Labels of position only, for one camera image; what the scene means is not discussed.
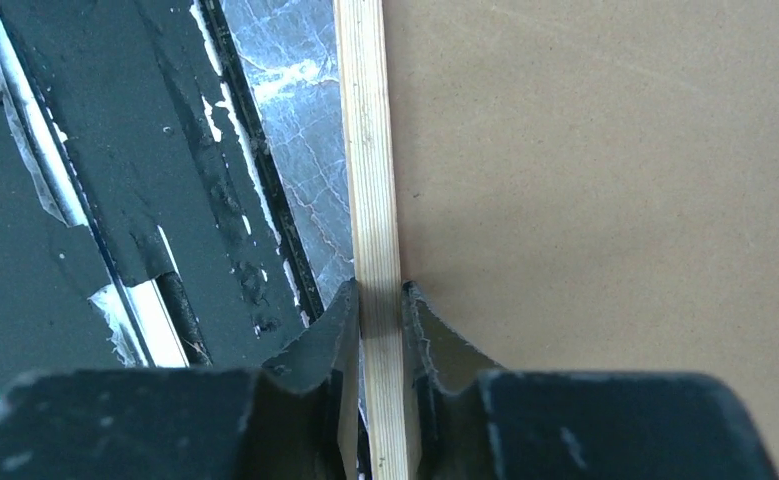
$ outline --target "cardboard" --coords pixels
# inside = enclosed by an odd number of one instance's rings
[[[779,1],[385,4],[404,276],[509,367],[724,379],[779,465]]]

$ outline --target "black painted surface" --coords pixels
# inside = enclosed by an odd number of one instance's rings
[[[123,281],[173,270],[161,226],[211,358],[259,365],[303,325],[226,110],[213,107],[220,143],[204,116],[201,97],[223,97],[188,5],[14,0],[0,14]]]
[[[226,9],[219,0],[202,0],[199,3],[204,11],[204,18],[212,34],[216,50],[220,52],[222,73],[224,81],[230,86],[233,103],[236,104],[236,116],[239,122],[244,125],[248,136],[251,138],[249,145],[251,156],[256,163],[263,193],[268,201],[269,208],[273,212],[272,215],[277,225],[277,230],[282,237],[280,244],[281,255],[292,262],[292,270],[300,293],[301,305],[306,309],[310,321],[315,321],[324,310],[317,280],[313,269],[310,267],[310,262],[307,260],[304,245],[295,225],[294,214],[289,207],[289,200],[286,198],[286,192],[283,189],[277,163],[271,154],[271,146],[268,142],[265,127],[260,120],[259,107],[251,95],[247,77],[242,69],[239,50],[236,48],[233,33],[227,25],[225,19]],[[241,29],[246,28],[245,25],[238,27]],[[285,122],[287,118],[282,116],[282,118],[276,119],[276,121]]]
[[[697,374],[479,380],[498,478],[776,480],[745,407]]]
[[[108,283],[88,230],[42,209],[0,105],[0,389],[32,368],[119,367],[87,301]]]
[[[25,375],[0,401],[0,478],[341,480],[358,311],[347,282],[265,371]]]

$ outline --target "white paint residue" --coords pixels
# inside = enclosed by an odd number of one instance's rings
[[[53,136],[50,132],[51,126],[48,125],[42,115],[33,89],[27,81],[24,69],[21,66],[21,62],[18,61],[15,49],[12,47],[12,42],[9,40],[1,20],[0,86],[4,96],[4,111],[9,121],[12,136],[15,138],[27,170],[33,176],[42,207],[68,226],[88,225],[88,219],[83,212],[80,199],[77,198],[71,178],[65,170],[62,157],[57,145],[53,141]],[[16,105],[20,107],[23,118],[18,116]],[[32,133],[35,145],[29,144],[24,134],[25,128]],[[36,155],[44,162],[45,171],[42,171],[39,167]],[[50,193],[50,190],[47,189],[45,182],[48,179],[55,187],[55,198]],[[67,212],[68,218],[63,218],[62,211]]]
[[[30,463],[30,460],[32,459],[33,459],[32,450],[27,450],[26,452],[10,455],[3,459],[3,462],[1,463],[1,469],[4,472],[11,473],[23,467],[24,465]]]
[[[174,330],[156,283],[149,280],[128,288],[127,297],[154,365],[164,368],[188,367],[186,352],[180,345],[180,338]]]
[[[289,280],[289,288],[292,289],[292,295],[296,307],[301,306],[301,296],[298,294],[298,286],[295,284],[295,274],[292,272],[292,267],[289,265],[289,260],[283,260],[283,271],[286,273],[286,280]],[[301,321],[304,322],[304,327],[309,327],[309,316],[299,308],[301,312]]]
[[[262,70],[263,79],[255,81],[253,87],[254,100],[262,104],[277,98],[292,98],[295,96],[291,87],[306,83],[316,85],[322,82],[336,82],[338,79],[328,75],[322,76],[321,67],[313,59],[288,67],[265,68]]]
[[[224,82],[221,83],[221,94],[224,96],[224,101],[218,102],[216,105],[224,103],[224,107],[222,108],[227,109],[227,118],[230,119],[230,123],[233,124],[233,128],[236,131],[236,136],[239,137],[239,145],[242,147],[242,155],[245,157],[245,162],[248,166],[248,175],[251,176],[251,181],[254,184],[254,190],[256,190],[257,196],[259,197],[259,203],[262,207],[262,213],[265,216],[265,222],[268,224],[268,228],[274,232],[274,238],[277,240],[277,244],[279,245],[283,239],[280,236],[280,232],[278,232],[277,228],[274,226],[274,220],[271,217],[271,210],[268,208],[268,201],[266,201],[265,194],[262,191],[262,186],[259,180],[259,171],[256,168],[254,157],[251,155],[251,149],[248,147],[248,134],[245,132],[241,122],[239,122],[239,119],[236,117],[236,109],[233,107],[233,96],[230,95],[230,87],[227,86],[227,84]]]
[[[65,143],[68,141],[68,135],[65,134],[65,132],[62,131],[61,128],[59,128],[59,125],[56,124],[56,122],[53,123],[53,131],[56,132],[56,138],[59,139],[61,143]]]
[[[206,22],[204,22],[203,15],[201,14],[200,4],[198,0],[193,0],[192,5],[189,7],[189,13],[195,18],[195,22],[198,24],[198,29],[201,31],[201,35],[204,39],[204,48],[206,49],[206,55],[209,57],[209,62],[212,64],[212,68],[215,73],[220,77],[224,70],[221,68],[221,59],[218,58],[218,54],[215,53],[214,43],[212,41],[212,35],[206,28]],[[257,171],[256,164],[254,163],[253,156],[251,155],[251,149],[248,144],[248,135],[239,119],[236,117],[236,109],[233,106],[233,96],[230,94],[230,87],[226,82],[221,82],[221,94],[224,100],[215,103],[216,107],[227,109],[227,118],[233,124],[233,129],[236,135],[239,137],[239,145],[242,147],[242,154],[245,157],[245,162],[248,165],[248,174],[251,176],[251,181],[254,183],[254,189],[259,196],[260,205],[262,206],[262,212],[265,215],[265,221],[268,223],[268,228],[274,232],[274,238],[277,239],[277,243],[280,244],[282,238],[280,232],[274,227],[274,220],[271,217],[271,211],[268,208],[268,202],[265,199],[265,195],[262,192],[262,187],[259,181],[259,172]]]
[[[251,222],[248,221],[248,217],[242,215],[242,221],[245,222],[245,230],[248,231],[248,235],[251,234]]]
[[[89,297],[89,301],[100,311],[109,329],[112,330],[112,337],[109,340],[115,346],[112,351],[118,355],[121,364],[125,367],[147,367],[139,338],[133,330],[133,324],[127,316],[127,311],[124,310],[115,285],[110,283],[101,288]],[[142,365],[136,363],[137,358],[141,359]]]
[[[587,469],[586,460],[583,458],[583,447],[578,442],[577,437],[567,427],[560,427],[560,440],[566,445],[569,450],[569,455],[574,460],[575,465],[581,470]]]
[[[220,77],[224,73],[224,69],[221,68],[221,60],[218,58],[218,54],[215,53],[214,43],[212,42],[212,35],[209,34],[209,30],[206,29],[206,22],[203,19],[201,13],[201,7],[198,0],[194,0],[189,7],[189,13],[195,17],[195,21],[198,23],[198,29],[201,31],[201,35],[204,37],[204,48],[206,49],[206,55],[209,57],[209,62],[212,64],[212,68],[215,69],[215,73]]]
[[[162,237],[162,243],[165,244],[165,250],[168,252],[168,258],[171,259],[171,266],[174,267],[174,273],[180,275],[180,270],[177,269],[177,261],[174,260],[174,253],[171,252],[171,244],[168,243],[168,237],[165,236],[165,230],[161,226],[157,225],[156,229],[159,230],[159,236]]]
[[[201,95],[201,100],[204,102],[204,116],[206,117],[207,123],[209,123],[209,129],[212,130],[212,138],[216,142],[221,141],[221,129],[215,126],[215,122],[212,121],[212,105],[209,104],[209,102],[206,101],[206,97]]]

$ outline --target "plywood strip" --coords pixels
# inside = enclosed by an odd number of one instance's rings
[[[401,268],[381,0],[335,0],[354,264],[360,286],[371,464],[375,479],[411,477]]]

